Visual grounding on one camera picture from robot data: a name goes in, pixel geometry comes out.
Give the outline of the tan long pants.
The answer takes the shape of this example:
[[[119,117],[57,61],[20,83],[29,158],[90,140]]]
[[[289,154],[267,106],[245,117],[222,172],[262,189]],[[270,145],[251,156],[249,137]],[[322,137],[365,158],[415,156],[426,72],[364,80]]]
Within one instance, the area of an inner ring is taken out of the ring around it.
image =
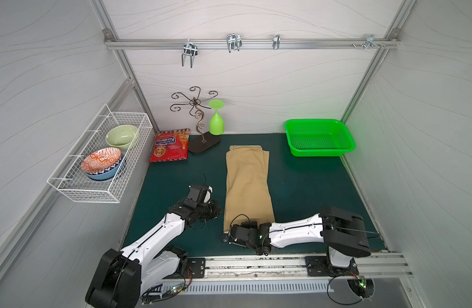
[[[268,187],[269,152],[258,145],[233,145],[226,153],[226,167],[223,232],[249,220],[274,223]]]

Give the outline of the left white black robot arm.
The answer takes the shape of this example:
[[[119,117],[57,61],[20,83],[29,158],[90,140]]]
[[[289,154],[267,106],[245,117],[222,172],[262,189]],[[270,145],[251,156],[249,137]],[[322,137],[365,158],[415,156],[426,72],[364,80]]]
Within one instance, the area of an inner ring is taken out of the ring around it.
[[[97,266],[85,301],[92,307],[135,307],[163,278],[187,268],[187,254],[168,244],[196,222],[216,219],[221,213],[212,199],[213,188],[206,184],[190,186],[187,197],[167,210],[148,232],[121,250],[110,249]]]

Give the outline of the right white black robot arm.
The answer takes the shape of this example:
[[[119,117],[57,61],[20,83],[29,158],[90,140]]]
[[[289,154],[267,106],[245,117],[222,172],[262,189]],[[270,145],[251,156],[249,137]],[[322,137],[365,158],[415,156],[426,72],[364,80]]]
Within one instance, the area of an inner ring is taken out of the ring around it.
[[[336,207],[322,207],[318,214],[288,223],[262,223],[250,219],[231,223],[222,242],[269,255],[273,248],[303,243],[324,243],[327,255],[320,263],[330,277],[358,276],[355,260],[371,256],[368,232],[361,215]]]

